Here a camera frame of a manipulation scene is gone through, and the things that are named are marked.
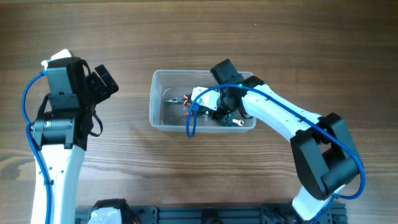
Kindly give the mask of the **red black screwdriver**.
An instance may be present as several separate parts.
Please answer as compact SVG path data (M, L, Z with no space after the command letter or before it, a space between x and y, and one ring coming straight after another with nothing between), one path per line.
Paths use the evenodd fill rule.
M242 119L232 119L232 123L234 126L243 126L244 121Z

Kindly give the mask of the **orange black needle-nose pliers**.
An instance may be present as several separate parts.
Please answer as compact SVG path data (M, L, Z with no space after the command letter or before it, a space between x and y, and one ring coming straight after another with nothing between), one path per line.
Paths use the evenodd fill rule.
M184 106L190 106L192 103L191 94L169 98L167 100L164 100L164 102L165 103L182 104Z

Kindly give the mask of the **clear plastic container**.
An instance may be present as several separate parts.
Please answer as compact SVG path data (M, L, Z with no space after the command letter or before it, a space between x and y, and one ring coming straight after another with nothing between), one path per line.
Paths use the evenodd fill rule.
M156 70L152 77L149 103L150 124L159 131L186 132L188 107L168 103L174 97L190 94L194 87L216 86L209 70ZM220 126L216 121L198 115L197 133L246 133L256 126L256 118L244 119L243 127Z

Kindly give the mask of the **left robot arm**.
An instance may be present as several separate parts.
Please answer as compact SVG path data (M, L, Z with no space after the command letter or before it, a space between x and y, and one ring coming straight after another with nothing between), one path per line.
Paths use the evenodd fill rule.
M31 223L73 223L80 170L88 137L99 121L96 105L119 90L104 65L93 71L80 57L42 62L49 93L26 133L36 164Z

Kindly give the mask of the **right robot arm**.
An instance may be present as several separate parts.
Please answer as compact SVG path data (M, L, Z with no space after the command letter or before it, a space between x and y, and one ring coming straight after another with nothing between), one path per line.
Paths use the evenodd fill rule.
M289 222L331 220L331 205L340 190L355 177L359 189L346 200L358 198L366 184L363 163L344 119L336 113L322 116L299 108L275 93L256 76L244 78L228 59L211 68L220 93L218 120L230 123L230 112L257 118L291 145L296 173L302 184L291 202Z

